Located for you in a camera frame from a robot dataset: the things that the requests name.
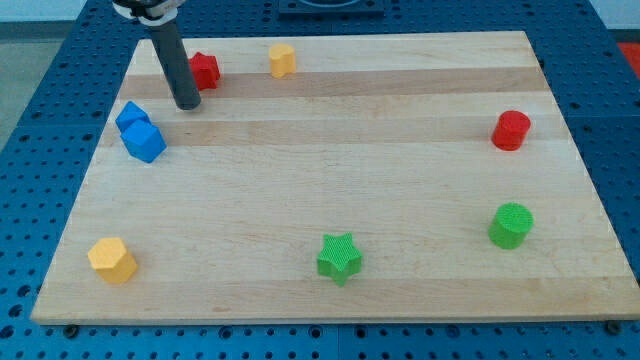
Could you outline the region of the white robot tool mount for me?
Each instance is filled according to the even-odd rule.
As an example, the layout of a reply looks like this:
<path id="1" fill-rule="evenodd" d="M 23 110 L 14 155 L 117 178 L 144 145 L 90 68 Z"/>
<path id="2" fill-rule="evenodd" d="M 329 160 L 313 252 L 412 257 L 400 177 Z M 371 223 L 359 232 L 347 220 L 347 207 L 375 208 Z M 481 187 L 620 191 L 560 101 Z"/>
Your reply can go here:
<path id="1" fill-rule="evenodd" d="M 113 0 L 112 5 L 126 19 L 137 19 L 147 26 L 160 26 L 177 17 L 181 0 Z"/>

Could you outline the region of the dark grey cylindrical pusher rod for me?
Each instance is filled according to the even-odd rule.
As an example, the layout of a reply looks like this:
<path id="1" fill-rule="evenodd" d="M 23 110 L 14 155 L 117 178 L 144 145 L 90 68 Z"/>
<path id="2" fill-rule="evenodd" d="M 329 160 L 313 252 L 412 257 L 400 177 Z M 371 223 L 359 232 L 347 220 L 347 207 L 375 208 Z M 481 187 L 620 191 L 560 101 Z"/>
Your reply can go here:
<path id="1" fill-rule="evenodd" d="M 149 33 L 176 106 L 196 109 L 201 97 L 176 21 L 150 26 Z"/>

